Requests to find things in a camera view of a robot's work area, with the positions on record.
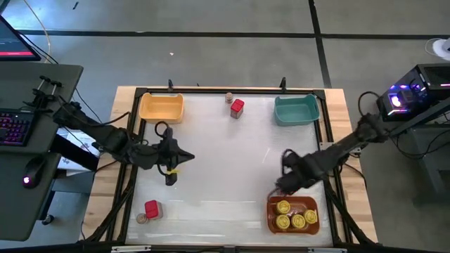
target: white table surface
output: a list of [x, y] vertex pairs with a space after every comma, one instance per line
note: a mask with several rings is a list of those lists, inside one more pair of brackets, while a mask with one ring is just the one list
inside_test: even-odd
[[[266, 197], [281, 176], [281, 154], [317, 150], [314, 124], [277, 126], [275, 95], [240, 95], [240, 119], [230, 117], [224, 94], [184, 94], [184, 118], [171, 125], [180, 148], [195, 159], [180, 164], [178, 181], [166, 186], [156, 167], [139, 168], [127, 244], [147, 245], [332, 245], [322, 182], [295, 195], [311, 196], [319, 208], [316, 235], [274, 235], [266, 222]], [[147, 124], [145, 139], [160, 138]], [[144, 203], [162, 203], [163, 217], [137, 224]]]

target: yellow bowl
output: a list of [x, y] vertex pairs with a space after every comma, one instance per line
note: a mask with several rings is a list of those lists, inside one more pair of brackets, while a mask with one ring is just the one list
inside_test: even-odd
[[148, 123], [165, 121], [168, 124], [181, 123], [183, 119], [184, 99], [183, 95], [154, 96], [145, 93], [139, 106], [139, 117]]

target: computer tower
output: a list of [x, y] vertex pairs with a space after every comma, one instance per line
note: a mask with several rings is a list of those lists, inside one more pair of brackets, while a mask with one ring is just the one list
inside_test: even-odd
[[450, 63], [418, 64], [377, 99], [383, 121], [407, 121], [450, 96]]

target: desk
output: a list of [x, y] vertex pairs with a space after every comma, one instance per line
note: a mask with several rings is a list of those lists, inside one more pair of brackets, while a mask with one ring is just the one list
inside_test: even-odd
[[[75, 65], [52, 65], [41, 63], [0, 63], [0, 108], [20, 108], [23, 101], [33, 101], [32, 89], [41, 83], [40, 75], [63, 84], [56, 95], [70, 100], [83, 67]], [[50, 84], [42, 91], [51, 93]], [[59, 103], [49, 103], [48, 108], [57, 110]], [[22, 187], [25, 165], [40, 153], [54, 150], [53, 144], [58, 125], [51, 117], [38, 116], [32, 135], [25, 147], [0, 146], [0, 240], [26, 240], [39, 214], [46, 215], [53, 192], [49, 191], [60, 159], [57, 153], [46, 156], [41, 181], [36, 188]]]
[[[192, 89], [206, 89], [205, 87], [189, 87]], [[216, 87], [209, 87], [210, 89], [220, 89]], [[135, 86], [120, 86], [117, 88], [117, 93], [115, 101], [112, 107], [111, 119], [114, 119], [121, 114], [130, 111], [134, 101], [136, 87]], [[349, 120], [349, 115], [347, 111], [347, 105], [345, 103], [344, 92], [342, 89], [326, 89], [326, 102], [328, 106], [328, 114], [331, 124], [331, 130], [335, 140], [340, 140], [347, 134], [352, 132], [352, 127]], [[139, 128], [139, 116], [136, 119], [135, 132]], [[321, 125], [321, 134], [323, 139], [325, 137], [325, 125], [323, 122], [323, 117], [319, 121]], [[127, 119], [124, 118], [115, 123], [117, 127], [126, 127]], [[99, 166], [112, 162], [112, 158], [109, 156], [104, 156], [99, 162]], [[347, 161], [350, 165], [361, 169], [359, 161], [351, 158]], [[110, 211], [111, 205], [113, 203], [114, 192], [117, 186], [117, 177], [119, 175], [119, 164], [114, 164], [108, 168], [97, 173], [94, 185], [91, 191], [91, 197], [89, 199], [88, 207], [86, 209], [86, 215], [84, 217], [83, 230], [84, 233], [89, 236], [93, 231], [100, 225], [102, 220], [105, 218], [106, 214]], [[129, 171], [125, 174], [124, 183], [128, 181]], [[355, 221], [358, 223], [360, 228], [367, 234], [367, 236], [376, 241], [375, 228], [373, 225], [372, 215], [370, 205], [368, 203], [366, 189], [364, 187], [364, 181], [359, 175], [355, 174], [349, 169], [343, 170], [342, 174], [342, 185], [344, 188], [345, 201], [347, 203], [347, 208], [349, 213], [353, 216]], [[115, 239], [120, 232], [122, 225], [122, 211], [117, 216], [117, 222], [115, 224], [114, 235]], [[337, 228], [339, 236], [344, 240], [344, 232], [342, 228], [342, 220], [340, 215], [336, 213]]]

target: gray floor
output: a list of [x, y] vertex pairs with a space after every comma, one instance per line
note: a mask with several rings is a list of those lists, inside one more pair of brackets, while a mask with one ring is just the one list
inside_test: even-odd
[[[76, 1], [29, 2], [50, 30], [313, 31], [307, 0], [83, 0], [75, 10]], [[315, 2], [323, 33], [450, 34], [447, 0]], [[11, 1], [4, 17], [17, 29], [41, 29], [20, 0]], [[43, 36], [30, 38], [46, 48]], [[109, 117], [118, 85], [166, 85], [170, 78], [175, 85], [277, 86], [286, 76], [290, 87], [323, 87], [314, 39], [52, 36], [51, 41], [54, 58], [84, 66], [79, 90], [102, 119]], [[383, 92], [415, 64], [442, 62], [424, 52], [425, 42], [323, 40], [331, 84], [345, 90], [353, 125], [360, 93]], [[363, 109], [373, 109], [370, 97]], [[361, 163], [379, 241], [449, 251], [450, 207], [412, 204], [420, 185], [417, 164], [391, 143], [367, 147]], [[51, 207], [59, 223], [38, 224], [28, 241], [0, 247], [74, 242], [85, 208], [85, 198], [61, 193]]]

